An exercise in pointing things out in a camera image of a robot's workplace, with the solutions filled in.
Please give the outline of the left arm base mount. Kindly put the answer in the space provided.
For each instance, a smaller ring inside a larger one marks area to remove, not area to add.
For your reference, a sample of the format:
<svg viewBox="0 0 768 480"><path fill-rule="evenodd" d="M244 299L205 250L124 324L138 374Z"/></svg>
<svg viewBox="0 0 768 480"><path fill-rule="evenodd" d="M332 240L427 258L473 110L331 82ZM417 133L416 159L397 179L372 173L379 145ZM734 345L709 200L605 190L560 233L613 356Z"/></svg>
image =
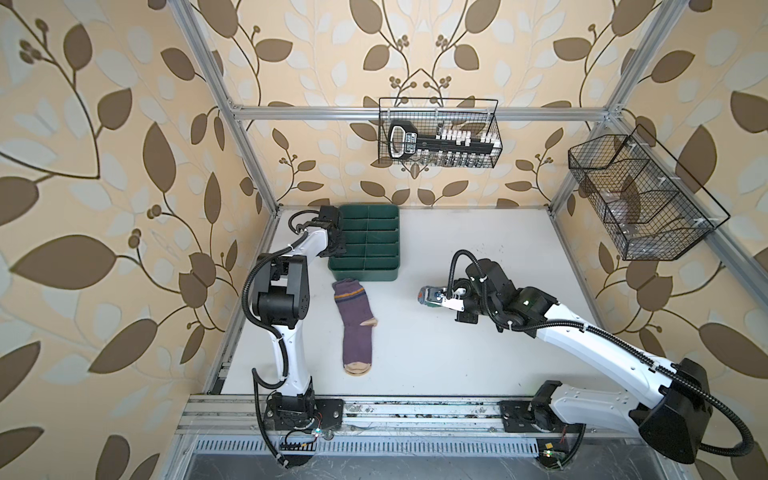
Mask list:
<svg viewBox="0 0 768 480"><path fill-rule="evenodd" d="M316 399L311 395L277 394L266 403L266 414L277 431L338 429L343 422L345 402L340 398Z"/></svg>

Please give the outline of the green compartment tray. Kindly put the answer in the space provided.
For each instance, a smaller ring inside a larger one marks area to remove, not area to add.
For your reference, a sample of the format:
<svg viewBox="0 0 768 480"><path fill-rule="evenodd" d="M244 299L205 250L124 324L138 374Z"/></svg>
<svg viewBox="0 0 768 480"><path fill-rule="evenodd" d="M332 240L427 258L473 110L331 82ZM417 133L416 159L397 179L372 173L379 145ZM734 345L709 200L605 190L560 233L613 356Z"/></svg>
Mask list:
<svg viewBox="0 0 768 480"><path fill-rule="evenodd" d="M400 268L399 208L391 204L347 204L339 210L346 252L328 260L334 278L395 281Z"/></svg>

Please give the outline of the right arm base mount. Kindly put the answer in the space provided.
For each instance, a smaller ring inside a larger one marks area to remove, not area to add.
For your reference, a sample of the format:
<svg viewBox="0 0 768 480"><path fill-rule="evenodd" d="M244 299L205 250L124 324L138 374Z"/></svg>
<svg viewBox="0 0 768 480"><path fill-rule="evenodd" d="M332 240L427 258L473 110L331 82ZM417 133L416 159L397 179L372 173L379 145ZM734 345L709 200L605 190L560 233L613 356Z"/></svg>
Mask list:
<svg viewBox="0 0 768 480"><path fill-rule="evenodd" d="M533 406L530 400L503 400L498 403L506 433L576 434L582 424L561 421L549 407Z"/></svg>

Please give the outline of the blue orange striped sock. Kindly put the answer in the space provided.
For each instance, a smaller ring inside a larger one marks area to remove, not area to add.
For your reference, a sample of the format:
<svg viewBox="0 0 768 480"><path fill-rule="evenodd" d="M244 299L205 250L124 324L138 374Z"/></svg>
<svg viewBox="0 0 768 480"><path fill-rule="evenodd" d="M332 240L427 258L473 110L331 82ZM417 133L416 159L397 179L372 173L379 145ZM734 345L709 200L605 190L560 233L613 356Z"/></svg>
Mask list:
<svg viewBox="0 0 768 480"><path fill-rule="evenodd" d="M420 304L431 308L440 308L445 301L446 289L444 287L424 286L418 294Z"/></svg>

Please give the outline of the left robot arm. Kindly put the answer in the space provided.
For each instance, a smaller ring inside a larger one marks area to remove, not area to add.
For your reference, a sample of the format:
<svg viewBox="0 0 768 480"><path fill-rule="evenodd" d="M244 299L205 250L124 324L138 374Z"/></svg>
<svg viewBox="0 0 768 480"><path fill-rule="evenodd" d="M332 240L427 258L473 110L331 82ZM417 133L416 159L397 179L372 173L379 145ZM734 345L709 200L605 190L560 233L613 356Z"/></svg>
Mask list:
<svg viewBox="0 0 768 480"><path fill-rule="evenodd" d="M296 225L294 220L306 213L312 218ZM244 282L240 300L246 320L272 337L278 378L267 381L256 369L252 378L256 389L272 392L268 408L274 414L314 414L315 393L305 360L302 325L311 298L309 265L316 258L346 252L341 218L340 209L333 206L293 214L288 227L296 239L261 255Z"/></svg>

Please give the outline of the purple sock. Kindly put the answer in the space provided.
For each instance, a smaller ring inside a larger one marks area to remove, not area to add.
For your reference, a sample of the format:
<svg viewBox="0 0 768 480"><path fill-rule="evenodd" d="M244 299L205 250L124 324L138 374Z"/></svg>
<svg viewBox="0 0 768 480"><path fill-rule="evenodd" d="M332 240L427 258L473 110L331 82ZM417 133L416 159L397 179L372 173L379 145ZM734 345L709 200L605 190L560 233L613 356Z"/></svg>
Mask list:
<svg viewBox="0 0 768 480"><path fill-rule="evenodd" d="M368 373L373 360L373 329L378 325L364 287L358 280L344 279L332 285L334 302L344 325L342 364L352 376Z"/></svg>

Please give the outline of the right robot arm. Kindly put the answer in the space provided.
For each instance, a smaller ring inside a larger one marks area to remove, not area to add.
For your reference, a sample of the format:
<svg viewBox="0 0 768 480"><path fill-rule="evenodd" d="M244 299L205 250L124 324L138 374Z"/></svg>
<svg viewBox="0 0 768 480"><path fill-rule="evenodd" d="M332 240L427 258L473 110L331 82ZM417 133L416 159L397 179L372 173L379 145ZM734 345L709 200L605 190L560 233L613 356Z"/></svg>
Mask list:
<svg viewBox="0 0 768 480"><path fill-rule="evenodd" d="M455 312L460 323L489 318L497 331L522 333L558 347L619 385L617 392L577 388L547 380L513 421L543 432L576 426L622 432L642 439L664 457L692 464L701 452L739 458L756 442L747 424L713 396L705 369L639 349L582 319L556 297L532 286L518 288L488 258L457 251L450 266L469 260L465 277L444 287L423 287L421 304Z"/></svg>

